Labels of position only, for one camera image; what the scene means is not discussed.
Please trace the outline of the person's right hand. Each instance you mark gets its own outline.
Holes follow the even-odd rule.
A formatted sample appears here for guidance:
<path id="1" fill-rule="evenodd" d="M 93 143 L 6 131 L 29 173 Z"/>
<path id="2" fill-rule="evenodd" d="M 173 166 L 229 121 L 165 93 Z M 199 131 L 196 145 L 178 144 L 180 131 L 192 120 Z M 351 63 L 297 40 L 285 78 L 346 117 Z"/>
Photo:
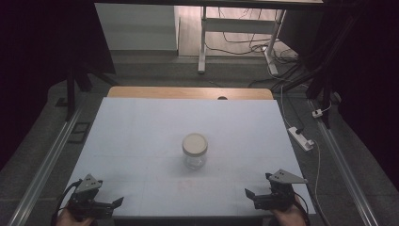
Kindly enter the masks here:
<path id="1" fill-rule="evenodd" d="M 292 205 L 285 212 L 271 210 L 271 213 L 277 219 L 279 226 L 307 226 L 304 215 L 295 205 Z"/>

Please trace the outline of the white power strip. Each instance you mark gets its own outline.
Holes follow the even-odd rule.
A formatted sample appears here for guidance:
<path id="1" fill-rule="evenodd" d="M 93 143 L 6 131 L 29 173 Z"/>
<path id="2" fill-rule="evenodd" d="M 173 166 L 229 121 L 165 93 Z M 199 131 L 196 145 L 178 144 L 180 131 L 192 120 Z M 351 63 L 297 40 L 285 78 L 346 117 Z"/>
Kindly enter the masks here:
<path id="1" fill-rule="evenodd" d="M 290 127 L 288 133 L 296 141 L 296 143 L 302 148 L 304 152 L 308 152 L 313 149 L 314 142 L 311 139 L 306 139 L 302 135 L 302 130 L 296 127 Z"/>

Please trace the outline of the metal floor rail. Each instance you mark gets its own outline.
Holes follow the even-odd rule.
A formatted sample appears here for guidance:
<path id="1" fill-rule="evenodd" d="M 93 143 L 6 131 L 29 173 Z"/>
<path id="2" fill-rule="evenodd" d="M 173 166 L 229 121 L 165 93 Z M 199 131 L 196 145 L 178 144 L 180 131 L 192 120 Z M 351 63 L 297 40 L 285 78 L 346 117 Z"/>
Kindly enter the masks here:
<path id="1" fill-rule="evenodd" d="M 70 119 L 63 124 L 61 131 L 41 162 L 39 169 L 17 205 L 17 208 L 11 216 L 7 226 L 24 226 L 27 222 L 37 200 L 39 199 L 41 191 L 47 183 L 57 159 L 60 157 L 60 154 L 67 143 L 72 128 L 75 126 L 77 119 L 81 115 L 81 112 L 82 106 L 79 105 L 76 107 L 76 110 L 71 115 Z"/>
<path id="2" fill-rule="evenodd" d="M 337 170 L 339 171 L 342 180 L 345 184 L 349 195 L 352 198 L 353 204 L 356 206 L 359 216 L 362 220 L 362 224 L 364 226 L 380 226 L 378 219 L 376 217 L 375 211 L 373 210 L 371 204 L 368 202 L 366 195 L 361 188 L 358 180 L 356 179 L 353 171 L 348 165 L 346 161 L 342 149 L 338 144 L 336 137 L 333 135 L 331 129 L 327 129 L 325 124 L 322 122 L 320 118 L 313 119 L 317 124 L 317 127 L 321 133 L 323 141 L 327 145 L 327 150 L 330 152 L 331 157 L 334 160 Z M 314 184 L 314 198 L 317 206 L 320 210 L 321 217 L 324 218 L 326 224 L 328 226 L 332 226 L 329 216 L 326 215 L 318 197 L 318 187 L 319 187 L 319 179 L 320 179 L 320 170 L 321 170 L 321 149 L 320 145 L 314 141 L 314 147 L 318 152 L 318 162 L 317 162 L 317 173 L 316 173 L 316 181 Z"/>

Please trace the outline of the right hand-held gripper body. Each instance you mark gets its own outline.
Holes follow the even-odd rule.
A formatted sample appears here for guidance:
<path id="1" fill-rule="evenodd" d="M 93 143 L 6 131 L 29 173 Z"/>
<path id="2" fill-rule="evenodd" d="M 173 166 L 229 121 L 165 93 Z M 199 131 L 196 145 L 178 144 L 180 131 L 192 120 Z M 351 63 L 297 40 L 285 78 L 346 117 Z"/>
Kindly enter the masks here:
<path id="1" fill-rule="evenodd" d="M 286 211 L 295 203 L 293 184 L 306 184 L 307 179 L 301 178 L 284 169 L 271 174 L 266 173 L 270 184 L 270 194 L 253 195 L 256 209 Z"/>

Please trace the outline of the black metal stand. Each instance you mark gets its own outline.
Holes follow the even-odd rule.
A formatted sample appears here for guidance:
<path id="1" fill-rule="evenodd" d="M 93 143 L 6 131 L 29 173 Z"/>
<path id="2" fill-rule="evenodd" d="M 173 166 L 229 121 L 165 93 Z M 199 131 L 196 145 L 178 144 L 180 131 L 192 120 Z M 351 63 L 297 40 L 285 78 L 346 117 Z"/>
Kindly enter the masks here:
<path id="1" fill-rule="evenodd" d="M 320 93 L 323 93 L 322 108 L 325 110 L 325 113 L 321 116 L 321 119 L 327 129 L 330 128 L 328 110 L 330 108 L 330 93 L 332 91 L 332 65 L 337 59 L 337 54 L 342 48 L 344 41 L 347 39 L 357 19 L 358 18 L 355 16 L 345 16 L 343 21 L 336 26 L 336 30 L 334 34 L 330 36 L 330 39 L 327 40 L 318 51 L 311 54 L 311 56 L 314 57 L 321 52 L 325 52 L 320 59 L 320 63 L 313 70 L 308 71 L 306 75 L 293 80 L 286 86 L 280 87 L 280 93 L 283 94 L 311 80 L 310 86 L 307 88 L 305 94 L 308 99 L 313 100 L 316 99 Z"/>
<path id="2" fill-rule="evenodd" d="M 105 73 L 95 69 L 93 66 L 90 66 L 88 63 L 76 63 L 74 64 L 67 73 L 66 82 L 67 82 L 67 117 L 66 121 L 69 121 L 72 118 L 72 115 L 75 112 L 75 89 L 74 85 L 77 85 L 78 88 L 83 92 L 91 91 L 93 85 L 88 77 L 89 74 L 93 74 L 100 80 L 104 81 L 111 87 L 118 86 L 119 83 L 113 80 L 111 77 L 106 75 Z"/>

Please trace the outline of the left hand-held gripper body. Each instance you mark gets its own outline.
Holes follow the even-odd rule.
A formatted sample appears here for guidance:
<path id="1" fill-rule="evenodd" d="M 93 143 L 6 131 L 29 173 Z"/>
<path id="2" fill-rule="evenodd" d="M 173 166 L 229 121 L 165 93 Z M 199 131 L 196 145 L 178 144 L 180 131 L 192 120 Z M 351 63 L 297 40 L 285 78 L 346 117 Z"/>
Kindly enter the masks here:
<path id="1" fill-rule="evenodd" d="M 95 197 L 102 182 L 88 174 L 84 179 L 74 183 L 75 189 L 69 198 L 67 209 L 78 220 L 84 218 L 111 218 L 115 209 L 114 203 L 96 202 Z"/>

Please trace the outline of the dark curtain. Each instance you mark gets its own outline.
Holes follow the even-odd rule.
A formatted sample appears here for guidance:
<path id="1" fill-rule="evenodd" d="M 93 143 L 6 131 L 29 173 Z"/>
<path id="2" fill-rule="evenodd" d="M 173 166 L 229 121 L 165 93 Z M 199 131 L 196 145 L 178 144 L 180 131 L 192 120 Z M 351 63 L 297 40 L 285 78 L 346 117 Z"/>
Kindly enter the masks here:
<path id="1" fill-rule="evenodd" d="M 339 112 L 399 190 L 399 0 L 368 0 L 332 63 Z"/>
<path id="2" fill-rule="evenodd" d="M 97 0 L 0 0 L 0 170 L 70 72 L 113 73 Z"/>

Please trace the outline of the wooden table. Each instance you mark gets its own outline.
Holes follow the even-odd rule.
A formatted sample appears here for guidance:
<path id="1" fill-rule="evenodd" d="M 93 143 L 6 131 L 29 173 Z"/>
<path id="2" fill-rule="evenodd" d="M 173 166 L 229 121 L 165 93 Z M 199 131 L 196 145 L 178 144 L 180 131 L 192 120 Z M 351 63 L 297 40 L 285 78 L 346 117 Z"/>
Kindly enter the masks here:
<path id="1" fill-rule="evenodd" d="M 206 99 L 206 100 L 273 100 L 269 89 L 178 88 L 178 87 L 113 87 L 113 98 Z"/>

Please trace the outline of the white table mat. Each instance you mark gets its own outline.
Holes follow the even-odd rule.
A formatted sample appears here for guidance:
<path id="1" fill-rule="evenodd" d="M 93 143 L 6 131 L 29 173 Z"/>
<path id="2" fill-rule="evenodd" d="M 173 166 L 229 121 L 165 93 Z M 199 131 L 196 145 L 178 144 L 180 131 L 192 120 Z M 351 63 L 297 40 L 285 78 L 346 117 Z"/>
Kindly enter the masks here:
<path id="1" fill-rule="evenodd" d="M 205 165 L 184 165 L 183 140 L 208 142 Z M 266 173 L 301 169 L 274 100 L 105 98 L 70 179 L 91 174 L 96 197 L 123 197 L 118 218 L 252 217 L 245 189 L 266 194 Z"/>

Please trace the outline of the beige round jar lid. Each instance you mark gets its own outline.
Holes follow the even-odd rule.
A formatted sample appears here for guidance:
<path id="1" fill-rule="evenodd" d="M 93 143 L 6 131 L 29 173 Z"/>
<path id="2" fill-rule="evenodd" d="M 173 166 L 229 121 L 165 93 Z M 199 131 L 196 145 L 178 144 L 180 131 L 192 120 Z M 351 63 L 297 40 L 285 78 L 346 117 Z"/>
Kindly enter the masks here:
<path id="1" fill-rule="evenodd" d="M 198 133 L 187 135 L 183 140 L 183 152 L 188 156 L 198 157 L 207 152 L 207 139 Z"/>

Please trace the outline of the clear glass jar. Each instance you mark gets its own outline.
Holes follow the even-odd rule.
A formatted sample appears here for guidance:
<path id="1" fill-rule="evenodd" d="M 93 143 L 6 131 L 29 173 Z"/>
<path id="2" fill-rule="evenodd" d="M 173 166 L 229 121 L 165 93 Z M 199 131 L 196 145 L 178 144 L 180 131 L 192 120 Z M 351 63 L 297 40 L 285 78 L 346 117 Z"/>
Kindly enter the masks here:
<path id="1" fill-rule="evenodd" d="M 206 163 L 206 155 L 203 154 L 201 156 L 191 156 L 191 155 L 184 155 L 184 165 L 192 170 L 198 170 L 202 168 Z"/>

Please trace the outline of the person's left hand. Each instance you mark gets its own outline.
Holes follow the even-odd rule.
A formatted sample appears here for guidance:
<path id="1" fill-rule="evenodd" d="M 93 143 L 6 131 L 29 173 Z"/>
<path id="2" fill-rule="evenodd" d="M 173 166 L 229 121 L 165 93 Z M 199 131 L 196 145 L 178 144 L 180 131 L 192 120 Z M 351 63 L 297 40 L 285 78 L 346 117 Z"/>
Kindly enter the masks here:
<path id="1" fill-rule="evenodd" d="M 56 220 L 56 226 L 90 226 L 93 218 L 85 218 L 82 221 L 77 221 L 68 209 L 64 209 Z"/>

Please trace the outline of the white desk frame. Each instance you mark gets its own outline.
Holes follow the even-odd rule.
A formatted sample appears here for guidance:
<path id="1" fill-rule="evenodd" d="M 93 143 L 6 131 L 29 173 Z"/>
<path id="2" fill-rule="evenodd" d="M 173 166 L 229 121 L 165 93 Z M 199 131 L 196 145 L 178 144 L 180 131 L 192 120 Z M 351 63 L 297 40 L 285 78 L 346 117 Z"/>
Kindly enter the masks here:
<path id="1" fill-rule="evenodd" d="M 221 33 L 248 33 L 248 34 L 264 34 L 270 36 L 270 41 L 265 47 L 261 48 L 266 65 L 272 75 L 278 75 L 278 69 L 272 57 L 274 44 L 276 42 L 280 25 L 285 11 L 277 9 L 275 11 L 276 18 L 274 20 L 265 21 L 261 19 L 231 19 L 231 18 L 213 18 L 207 16 L 207 7 L 201 8 L 200 15 L 200 48 L 199 48 L 199 63 L 198 73 L 205 73 L 206 64 L 206 34 L 208 32 Z"/>

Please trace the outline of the black rectangular floor frame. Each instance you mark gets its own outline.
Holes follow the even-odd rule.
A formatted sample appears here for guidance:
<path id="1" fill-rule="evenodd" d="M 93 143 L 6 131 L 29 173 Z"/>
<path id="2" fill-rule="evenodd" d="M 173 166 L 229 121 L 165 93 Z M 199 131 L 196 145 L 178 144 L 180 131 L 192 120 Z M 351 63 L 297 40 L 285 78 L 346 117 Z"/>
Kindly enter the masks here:
<path id="1" fill-rule="evenodd" d="M 83 144 L 88 137 L 90 127 L 90 122 L 77 122 L 72 128 L 67 142 L 71 144 Z"/>

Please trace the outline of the white cabinet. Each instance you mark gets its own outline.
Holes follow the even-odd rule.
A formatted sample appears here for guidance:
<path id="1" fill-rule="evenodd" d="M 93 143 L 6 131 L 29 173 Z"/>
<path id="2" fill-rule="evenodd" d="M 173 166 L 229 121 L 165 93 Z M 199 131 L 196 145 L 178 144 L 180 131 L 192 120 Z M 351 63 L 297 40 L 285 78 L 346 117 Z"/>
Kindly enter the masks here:
<path id="1" fill-rule="evenodd" d="M 115 51 L 176 51 L 173 6 L 96 3 L 106 42 Z"/>

